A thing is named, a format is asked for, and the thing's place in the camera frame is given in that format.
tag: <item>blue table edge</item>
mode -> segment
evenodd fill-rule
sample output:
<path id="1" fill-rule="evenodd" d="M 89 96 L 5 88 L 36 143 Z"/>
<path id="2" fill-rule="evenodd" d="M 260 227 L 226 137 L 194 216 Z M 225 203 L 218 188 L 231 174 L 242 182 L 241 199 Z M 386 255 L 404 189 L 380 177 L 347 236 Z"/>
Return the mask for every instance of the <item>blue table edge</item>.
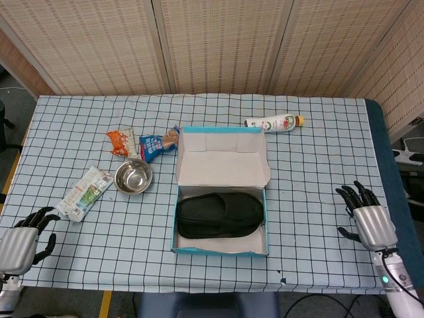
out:
<path id="1" fill-rule="evenodd" d="M 378 169 L 386 194 L 390 217 L 396 228 L 399 255 L 411 276 L 415 287 L 424 286 L 424 254 L 415 231 L 409 206 L 405 198 L 402 180 L 392 152 L 392 145 L 379 103 L 365 99 L 368 120 Z"/>

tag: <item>open shoe box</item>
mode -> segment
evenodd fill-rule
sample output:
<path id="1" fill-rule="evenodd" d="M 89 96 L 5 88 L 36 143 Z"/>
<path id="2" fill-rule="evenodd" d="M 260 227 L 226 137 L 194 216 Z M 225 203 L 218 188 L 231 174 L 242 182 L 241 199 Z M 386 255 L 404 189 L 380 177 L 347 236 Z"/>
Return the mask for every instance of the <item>open shoe box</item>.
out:
<path id="1" fill-rule="evenodd" d="M 245 237 L 188 239 L 178 233 L 175 212 L 172 250 L 186 254 L 268 255 L 264 188 L 270 176 L 261 128 L 184 127 L 178 143 L 177 202 L 212 192 L 247 192 L 262 202 L 264 222 Z"/>

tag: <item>chair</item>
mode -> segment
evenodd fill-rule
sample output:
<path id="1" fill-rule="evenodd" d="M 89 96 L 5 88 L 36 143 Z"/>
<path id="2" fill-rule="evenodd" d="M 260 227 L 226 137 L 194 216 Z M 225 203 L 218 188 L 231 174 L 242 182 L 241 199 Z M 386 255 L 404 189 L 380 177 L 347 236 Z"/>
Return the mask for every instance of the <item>chair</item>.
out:
<path id="1" fill-rule="evenodd" d="M 0 101 L 0 152 L 8 148 L 19 149 L 19 152 L 22 152 L 22 146 L 20 144 L 8 144 L 6 142 L 5 125 L 10 129 L 13 129 L 15 125 L 5 118 L 5 113 L 5 104 Z"/>
<path id="2" fill-rule="evenodd" d="M 137 317 L 280 318 L 280 311 L 276 292 L 142 293 Z"/>

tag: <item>snack packet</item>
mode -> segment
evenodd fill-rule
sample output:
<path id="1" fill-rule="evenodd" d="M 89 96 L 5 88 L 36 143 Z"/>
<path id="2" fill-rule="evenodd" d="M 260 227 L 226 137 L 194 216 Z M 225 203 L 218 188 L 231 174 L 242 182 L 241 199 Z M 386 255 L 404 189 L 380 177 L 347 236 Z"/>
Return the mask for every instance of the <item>snack packet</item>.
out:
<path id="1" fill-rule="evenodd" d="M 56 208 L 71 221 L 81 222 L 95 200 L 113 183 L 113 177 L 92 166 Z"/>
<path id="2" fill-rule="evenodd" d="M 106 134 L 112 142 L 113 154 L 118 156 L 126 156 L 128 158 L 137 158 L 137 150 L 135 148 L 134 133 L 132 128 L 120 131 L 109 131 Z"/>
<path id="3" fill-rule="evenodd" d="M 142 136 L 140 137 L 141 158 L 145 162 L 151 162 L 154 157 L 178 147 L 180 129 L 178 126 L 170 129 L 164 136 Z"/>

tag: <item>yellow bottle cap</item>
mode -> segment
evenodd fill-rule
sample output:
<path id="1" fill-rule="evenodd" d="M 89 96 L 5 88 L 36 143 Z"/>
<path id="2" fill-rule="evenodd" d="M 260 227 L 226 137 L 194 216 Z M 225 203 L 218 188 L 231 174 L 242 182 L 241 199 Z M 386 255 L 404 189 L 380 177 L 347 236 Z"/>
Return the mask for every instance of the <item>yellow bottle cap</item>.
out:
<path id="1" fill-rule="evenodd" d="M 303 125 L 303 123 L 305 122 L 305 118 L 303 118 L 303 116 L 301 116 L 301 115 L 298 115 L 298 116 L 296 116 L 298 119 L 299 119 L 299 124 L 298 124 L 298 126 L 302 126 Z"/>

